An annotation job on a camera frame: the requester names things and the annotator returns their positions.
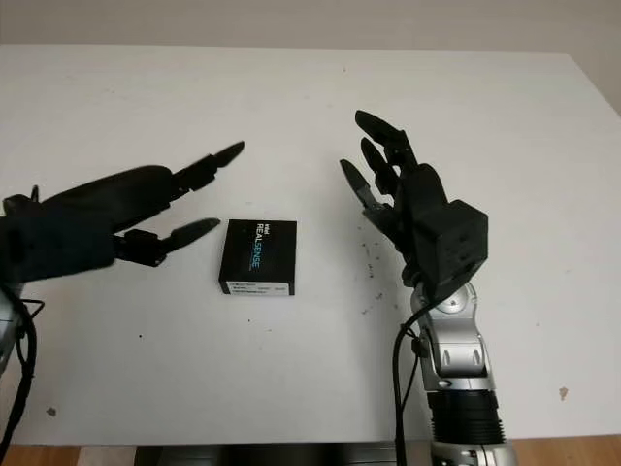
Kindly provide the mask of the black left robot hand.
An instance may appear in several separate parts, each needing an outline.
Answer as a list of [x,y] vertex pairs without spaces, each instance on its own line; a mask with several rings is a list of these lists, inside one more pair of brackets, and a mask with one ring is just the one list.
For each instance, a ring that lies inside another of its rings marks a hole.
[[169,209],[191,191],[213,182],[216,172],[231,163],[245,148],[240,141],[216,154],[208,154],[174,173],[161,165],[147,165],[82,184],[52,196],[46,207],[63,206],[97,213],[111,222],[116,257],[159,266],[167,255],[184,248],[215,229],[220,220],[204,218],[172,231],[160,239],[135,226]]

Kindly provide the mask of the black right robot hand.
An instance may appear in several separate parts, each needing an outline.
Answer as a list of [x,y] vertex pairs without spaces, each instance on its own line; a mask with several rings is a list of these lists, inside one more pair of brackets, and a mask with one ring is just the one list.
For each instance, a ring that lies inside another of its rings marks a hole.
[[341,168],[363,215],[405,260],[404,285],[416,287],[424,281],[430,261],[416,245],[415,223],[447,204],[440,177],[433,167],[417,161],[405,130],[363,110],[355,112],[355,122],[365,132],[360,148],[374,183],[346,159],[340,161]]

